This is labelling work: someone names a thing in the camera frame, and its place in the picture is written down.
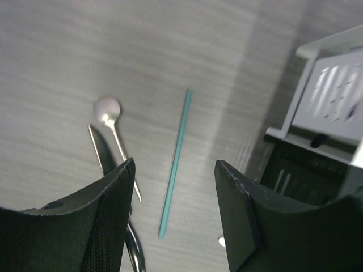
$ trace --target spoon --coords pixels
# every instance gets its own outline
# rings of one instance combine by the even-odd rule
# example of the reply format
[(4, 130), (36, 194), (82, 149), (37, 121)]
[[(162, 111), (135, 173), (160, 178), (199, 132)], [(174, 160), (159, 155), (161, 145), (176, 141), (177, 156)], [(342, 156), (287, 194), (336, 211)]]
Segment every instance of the spoon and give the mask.
[[(120, 117), (121, 106), (119, 101), (110, 96), (102, 96), (97, 99), (93, 106), (93, 114), (98, 122), (112, 130), (112, 134), (116, 140), (117, 146), (120, 150), (123, 161), (127, 160), (126, 153), (120, 143), (119, 136), (116, 131), (115, 122)], [(138, 189), (137, 182), (135, 179), (134, 190), (137, 194), (138, 199), (141, 201), (141, 193)]]
[(218, 238), (218, 243), (222, 246), (222, 247), (226, 247), (226, 242), (225, 242), (225, 238), (224, 238), (224, 236), (220, 236), (219, 238)]

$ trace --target gray floor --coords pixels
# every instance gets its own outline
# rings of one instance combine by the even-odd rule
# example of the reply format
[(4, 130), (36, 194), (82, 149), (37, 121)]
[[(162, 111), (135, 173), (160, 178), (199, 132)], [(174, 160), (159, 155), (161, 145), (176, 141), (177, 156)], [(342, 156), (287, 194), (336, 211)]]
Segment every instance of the gray floor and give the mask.
[[(301, 44), (362, 23), (360, 0), (0, 0), (0, 205), (41, 207), (101, 177), (92, 104), (119, 129), (147, 270), (228, 271), (213, 168), (254, 177), (303, 67)], [(185, 91), (195, 91), (166, 238), (157, 236)], [(117, 149), (111, 132), (98, 126)], [(123, 271), (132, 271), (126, 253)]]

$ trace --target spoon handle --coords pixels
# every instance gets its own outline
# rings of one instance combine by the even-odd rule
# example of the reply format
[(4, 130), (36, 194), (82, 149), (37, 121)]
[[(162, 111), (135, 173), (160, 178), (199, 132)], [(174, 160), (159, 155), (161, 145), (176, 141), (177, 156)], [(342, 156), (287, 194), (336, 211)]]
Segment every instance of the spoon handle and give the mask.
[[(122, 157), (123, 161), (126, 161), (127, 160), (126, 153), (125, 153), (125, 151), (124, 151), (124, 149), (123, 149), (123, 147), (122, 147), (122, 145), (120, 143), (119, 135), (117, 134), (117, 131), (116, 131), (115, 126), (112, 126), (111, 129), (112, 129), (113, 137), (116, 140), (117, 147), (120, 150), (121, 157)], [(138, 200), (141, 201), (141, 193), (140, 193), (140, 190), (138, 188), (138, 185), (137, 185), (137, 182), (136, 182), (136, 178), (135, 178), (135, 182), (134, 182), (134, 190), (135, 190), (135, 192), (137, 194)]]

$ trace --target spoon bowl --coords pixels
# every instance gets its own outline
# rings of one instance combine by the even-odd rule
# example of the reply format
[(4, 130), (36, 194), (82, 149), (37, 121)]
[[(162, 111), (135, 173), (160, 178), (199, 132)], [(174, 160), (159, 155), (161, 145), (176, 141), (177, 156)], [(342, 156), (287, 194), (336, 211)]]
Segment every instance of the spoon bowl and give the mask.
[(102, 96), (95, 102), (93, 114), (98, 122), (113, 128), (121, 114), (120, 103), (114, 97)]
[(225, 242), (225, 238), (224, 238), (224, 236), (220, 236), (219, 238), (218, 238), (218, 243), (222, 246), (222, 247), (226, 247), (226, 242)]

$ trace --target teal straw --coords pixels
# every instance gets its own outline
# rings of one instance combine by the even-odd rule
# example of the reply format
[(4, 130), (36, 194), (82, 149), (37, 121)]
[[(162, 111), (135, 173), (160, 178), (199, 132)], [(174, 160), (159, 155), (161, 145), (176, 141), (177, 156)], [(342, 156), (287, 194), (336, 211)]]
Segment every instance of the teal straw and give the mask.
[(185, 96), (183, 117), (181, 118), (181, 122), (180, 122), (178, 141), (176, 142), (176, 149), (175, 149), (174, 159), (172, 162), (172, 167), (171, 167), (171, 172), (170, 172), (170, 177), (169, 177), (168, 190), (166, 193), (163, 215), (161, 217), (161, 222), (160, 222), (160, 228), (159, 228), (159, 238), (160, 239), (165, 237), (166, 225), (168, 222), (169, 210), (170, 210), (170, 204), (171, 204), (171, 197), (172, 197), (172, 192), (174, 190), (174, 184), (175, 184), (175, 179), (176, 179), (176, 170), (178, 169), (180, 150), (182, 149), (184, 131), (185, 131), (185, 126), (187, 124), (188, 111), (189, 111), (189, 106), (191, 103), (191, 98), (192, 98), (192, 90), (189, 89), (187, 91), (187, 95)]

